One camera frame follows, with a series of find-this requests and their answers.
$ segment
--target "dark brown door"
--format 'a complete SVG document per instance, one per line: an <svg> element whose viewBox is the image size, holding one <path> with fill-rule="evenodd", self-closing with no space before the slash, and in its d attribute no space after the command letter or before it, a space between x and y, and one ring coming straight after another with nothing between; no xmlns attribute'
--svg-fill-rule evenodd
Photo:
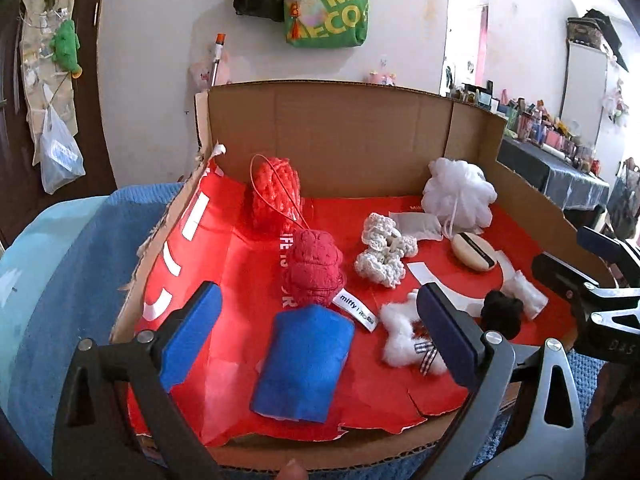
<svg viewBox="0 0 640 480"><path fill-rule="evenodd" d="M17 38L20 21L0 33L0 241L7 247L18 234L47 207L65 200L107 195L116 189L102 131L97 78L96 4L100 0L76 0L74 21L80 39L78 51L82 76L73 80L78 134L76 141L84 157L86 175L67 184L53 195L42 189L40 166L31 166L33 143L26 122L26 101L20 76Z"/></svg>

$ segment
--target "pink curtain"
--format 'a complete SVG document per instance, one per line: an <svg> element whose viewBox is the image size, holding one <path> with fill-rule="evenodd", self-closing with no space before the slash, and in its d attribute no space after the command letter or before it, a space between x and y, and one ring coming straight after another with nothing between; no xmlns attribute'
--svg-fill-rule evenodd
<svg viewBox="0 0 640 480"><path fill-rule="evenodd" d="M489 6L482 8L480 15L480 41L478 44L478 63L476 64L476 86L484 86L484 60L486 59L486 32L489 25Z"/></svg>

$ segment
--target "red cord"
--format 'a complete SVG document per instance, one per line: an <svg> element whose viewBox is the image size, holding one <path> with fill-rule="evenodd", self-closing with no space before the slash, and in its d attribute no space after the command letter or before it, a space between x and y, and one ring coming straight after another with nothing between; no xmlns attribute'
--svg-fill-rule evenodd
<svg viewBox="0 0 640 480"><path fill-rule="evenodd" d="M284 192L287 194L287 198L289 200L291 200L291 203L293 204L294 209L296 210L296 213L298 213L298 216L300 217L300 219L305 223L305 225L300 225L299 222L296 221L296 219L293 218L289 218L287 215L285 215L282 211L280 211L279 209L276 209L273 205L271 205L267 199L265 199L265 197L263 197L260 192L258 191L257 187L255 187L255 182L254 182L254 160L256 159L256 157L261 156L266 163L269 165L269 167L271 168L271 171L273 171L273 174L275 175L276 179L278 180L278 183L282 186L282 189L284 190ZM305 218L302 216L302 213L300 212L300 209L298 209L298 206L296 205L296 201L293 200L292 196L289 194L289 191L287 190L287 187L284 185L282 179L280 178L280 175L278 174L278 171L274 168L273 164L271 163L271 161L265 157L263 154L261 153L256 153L254 156L252 156L251 159L251 163L249 164L249 177L251 178L251 185L254 188L254 193L260 197L260 199L262 199L262 201L269 206L271 209L273 209L276 213L278 213L279 215L284 216L284 218L286 218L287 220L291 220L295 225L297 225L298 227L300 227L301 229L311 229L309 227L309 224L306 223Z"/></svg>

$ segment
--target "blue pouch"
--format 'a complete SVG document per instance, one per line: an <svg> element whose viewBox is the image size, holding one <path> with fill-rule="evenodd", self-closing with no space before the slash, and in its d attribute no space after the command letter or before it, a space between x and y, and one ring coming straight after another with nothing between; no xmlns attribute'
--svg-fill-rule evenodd
<svg viewBox="0 0 640 480"><path fill-rule="evenodd" d="M350 320L320 305L277 314L251 409L271 418L325 422L353 333Z"/></svg>

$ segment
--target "green plush toy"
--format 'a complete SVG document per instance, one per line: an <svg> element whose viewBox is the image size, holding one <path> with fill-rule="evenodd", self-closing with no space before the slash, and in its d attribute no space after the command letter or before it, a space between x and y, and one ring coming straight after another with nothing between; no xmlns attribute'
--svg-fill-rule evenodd
<svg viewBox="0 0 640 480"><path fill-rule="evenodd" d="M82 75L82 68L78 65L78 49L80 41L76 34L76 25L73 20L66 20L51 41L53 61L60 65L62 70L71 72L74 79Z"/></svg>

